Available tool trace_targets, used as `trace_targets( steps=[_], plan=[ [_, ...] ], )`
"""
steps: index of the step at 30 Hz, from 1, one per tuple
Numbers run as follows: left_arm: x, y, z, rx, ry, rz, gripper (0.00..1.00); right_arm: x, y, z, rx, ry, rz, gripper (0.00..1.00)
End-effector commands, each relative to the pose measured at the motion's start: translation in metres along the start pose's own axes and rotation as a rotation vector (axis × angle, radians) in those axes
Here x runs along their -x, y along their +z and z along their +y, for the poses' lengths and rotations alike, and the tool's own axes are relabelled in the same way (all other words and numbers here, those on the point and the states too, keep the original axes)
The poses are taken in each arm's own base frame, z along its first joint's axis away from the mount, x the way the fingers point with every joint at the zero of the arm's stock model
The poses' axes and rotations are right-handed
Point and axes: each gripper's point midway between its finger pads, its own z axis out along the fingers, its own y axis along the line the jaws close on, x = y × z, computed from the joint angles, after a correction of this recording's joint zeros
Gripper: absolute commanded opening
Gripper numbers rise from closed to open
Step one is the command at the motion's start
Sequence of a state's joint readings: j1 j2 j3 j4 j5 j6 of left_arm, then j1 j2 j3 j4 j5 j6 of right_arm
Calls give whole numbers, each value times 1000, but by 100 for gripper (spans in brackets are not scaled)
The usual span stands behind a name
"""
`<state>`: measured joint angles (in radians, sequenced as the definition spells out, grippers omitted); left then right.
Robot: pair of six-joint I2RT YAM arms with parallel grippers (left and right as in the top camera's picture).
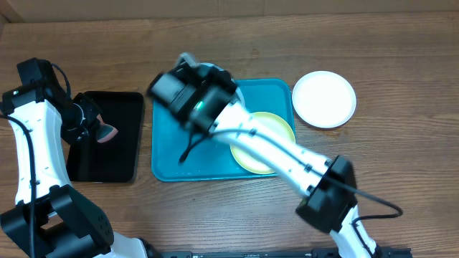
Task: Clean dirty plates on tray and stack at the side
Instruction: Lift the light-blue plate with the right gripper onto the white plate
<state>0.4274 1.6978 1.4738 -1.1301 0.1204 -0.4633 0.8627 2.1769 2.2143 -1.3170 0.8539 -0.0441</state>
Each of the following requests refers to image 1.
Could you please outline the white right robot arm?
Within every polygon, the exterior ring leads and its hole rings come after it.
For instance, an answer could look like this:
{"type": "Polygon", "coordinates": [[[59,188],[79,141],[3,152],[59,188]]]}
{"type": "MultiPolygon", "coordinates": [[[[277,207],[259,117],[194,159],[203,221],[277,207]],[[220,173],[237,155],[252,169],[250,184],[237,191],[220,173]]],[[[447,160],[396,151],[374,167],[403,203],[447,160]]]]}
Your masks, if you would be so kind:
{"type": "Polygon", "coordinates": [[[236,90],[228,71],[183,62],[158,74],[147,94],[187,130],[235,145],[273,169],[302,197],[297,215],[330,234],[341,257],[380,257],[379,246],[359,221],[351,162],[277,135],[246,110],[236,90]]]}

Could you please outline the yellow green plate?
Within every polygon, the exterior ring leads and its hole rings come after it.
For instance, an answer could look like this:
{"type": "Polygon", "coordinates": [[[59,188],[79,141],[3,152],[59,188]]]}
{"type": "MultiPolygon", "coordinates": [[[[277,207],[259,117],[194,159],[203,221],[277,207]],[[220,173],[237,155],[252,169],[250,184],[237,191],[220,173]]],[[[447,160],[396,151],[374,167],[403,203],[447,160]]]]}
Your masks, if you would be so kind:
{"type": "MultiPolygon", "coordinates": [[[[293,129],[280,116],[269,112],[256,112],[252,115],[254,118],[256,118],[264,126],[268,127],[274,133],[277,133],[279,136],[295,143],[295,133],[293,132],[293,129]]],[[[231,145],[230,151],[236,162],[250,173],[258,175],[268,175],[274,173],[273,169],[269,168],[264,163],[259,162],[251,155],[244,152],[242,149],[234,145],[231,145]]]]}

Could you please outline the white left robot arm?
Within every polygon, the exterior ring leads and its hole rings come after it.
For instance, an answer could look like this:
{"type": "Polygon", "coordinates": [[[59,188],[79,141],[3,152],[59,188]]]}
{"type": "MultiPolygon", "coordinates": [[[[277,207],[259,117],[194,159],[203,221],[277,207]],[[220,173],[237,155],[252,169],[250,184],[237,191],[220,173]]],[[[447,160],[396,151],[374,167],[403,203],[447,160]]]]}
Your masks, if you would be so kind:
{"type": "Polygon", "coordinates": [[[4,233],[29,257],[160,257],[142,238],[113,231],[103,210],[72,187],[62,142],[107,143],[118,129],[84,94],[61,87],[59,67],[33,57],[17,66],[21,86],[2,95],[19,167],[15,207],[1,214],[4,233]]]}

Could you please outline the red black sponge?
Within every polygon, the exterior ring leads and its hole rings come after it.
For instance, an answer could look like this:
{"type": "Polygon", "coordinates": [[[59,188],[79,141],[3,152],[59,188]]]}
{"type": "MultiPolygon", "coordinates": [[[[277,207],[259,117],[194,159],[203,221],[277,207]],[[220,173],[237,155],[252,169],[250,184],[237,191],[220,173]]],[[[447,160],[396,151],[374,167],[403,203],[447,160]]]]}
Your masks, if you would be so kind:
{"type": "Polygon", "coordinates": [[[96,140],[98,143],[105,143],[111,140],[116,136],[118,133],[118,130],[113,127],[112,125],[109,125],[105,123],[101,117],[101,115],[97,116],[97,119],[100,122],[100,125],[98,129],[96,130],[96,140]]]}

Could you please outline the white plate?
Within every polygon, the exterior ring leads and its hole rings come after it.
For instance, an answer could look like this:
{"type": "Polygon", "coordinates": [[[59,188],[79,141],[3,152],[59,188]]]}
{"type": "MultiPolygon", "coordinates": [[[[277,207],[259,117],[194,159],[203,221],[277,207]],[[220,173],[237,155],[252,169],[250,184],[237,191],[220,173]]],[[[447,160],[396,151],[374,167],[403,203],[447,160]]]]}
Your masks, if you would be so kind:
{"type": "Polygon", "coordinates": [[[353,116],[357,99],[351,84],[341,75],[315,71],[302,76],[292,91],[293,108],[307,124],[332,129],[353,116]]]}

